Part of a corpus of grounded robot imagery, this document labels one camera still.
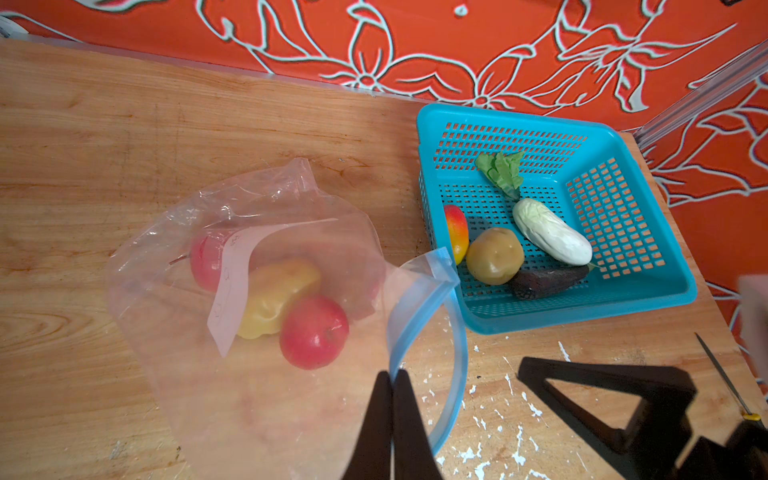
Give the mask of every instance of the floral wallpaper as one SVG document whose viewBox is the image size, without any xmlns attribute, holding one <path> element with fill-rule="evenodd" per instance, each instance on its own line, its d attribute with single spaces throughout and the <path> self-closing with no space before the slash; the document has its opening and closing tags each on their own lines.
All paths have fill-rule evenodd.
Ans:
<svg viewBox="0 0 768 480">
<path fill-rule="evenodd" d="M 753 368 L 741 338 L 737 285 L 739 275 L 768 272 L 760 246 L 768 237 L 768 71 L 643 154 Z"/>
<path fill-rule="evenodd" d="M 746 0 L 0 0 L 39 35 L 640 127 L 765 39 Z"/>
<path fill-rule="evenodd" d="M 763 0 L 0 0 L 0 15 L 37 35 L 630 131 L 768 38 Z M 764 74 L 644 152 L 745 354 L 737 277 L 768 271 L 752 254 L 768 233 L 767 132 Z"/>
</svg>

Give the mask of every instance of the flower center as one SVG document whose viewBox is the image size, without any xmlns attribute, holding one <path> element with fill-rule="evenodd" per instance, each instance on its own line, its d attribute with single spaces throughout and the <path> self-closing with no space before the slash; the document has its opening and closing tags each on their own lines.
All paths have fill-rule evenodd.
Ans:
<svg viewBox="0 0 768 480">
<path fill-rule="evenodd" d="M 371 75 L 365 74 L 362 77 L 360 77 L 360 83 L 365 85 L 366 87 L 370 87 L 376 83 L 376 79 Z"/>
</svg>

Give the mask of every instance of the green leaf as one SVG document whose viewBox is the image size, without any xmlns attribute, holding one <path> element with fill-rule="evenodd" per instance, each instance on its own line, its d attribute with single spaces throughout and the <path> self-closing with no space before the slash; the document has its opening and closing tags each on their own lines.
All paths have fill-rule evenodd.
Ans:
<svg viewBox="0 0 768 480">
<path fill-rule="evenodd" d="M 520 176 L 520 162 L 525 156 L 524 151 L 513 154 L 498 152 L 494 155 L 480 154 L 475 159 L 475 166 L 480 170 L 504 195 L 512 200 L 520 199 L 520 186 L 523 177 Z"/>
</svg>

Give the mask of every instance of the leafy green vegetable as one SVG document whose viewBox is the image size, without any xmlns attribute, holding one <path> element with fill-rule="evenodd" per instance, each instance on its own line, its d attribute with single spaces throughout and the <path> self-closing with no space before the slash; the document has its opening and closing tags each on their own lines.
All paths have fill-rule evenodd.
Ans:
<svg viewBox="0 0 768 480">
<path fill-rule="evenodd" d="M 524 151 L 513 154 L 480 154 L 475 159 L 475 166 L 512 200 L 520 200 L 520 186 L 523 177 L 520 176 L 520 162 L 525 156 Z"/>
</svg>

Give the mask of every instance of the potato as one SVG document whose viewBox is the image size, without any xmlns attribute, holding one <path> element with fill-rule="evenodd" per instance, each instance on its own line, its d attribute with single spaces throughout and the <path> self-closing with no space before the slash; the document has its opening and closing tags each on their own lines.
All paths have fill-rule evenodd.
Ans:
<svg viewBox="0 0 768 480">
<path fill-rule="evenodd" d="M 507 283 L 525 261 L 523 246 L 508 228 L 491 228 L 475 239 L 467 250 L 467 268 L 474 278 L 488 285 Z"/>
</svg>

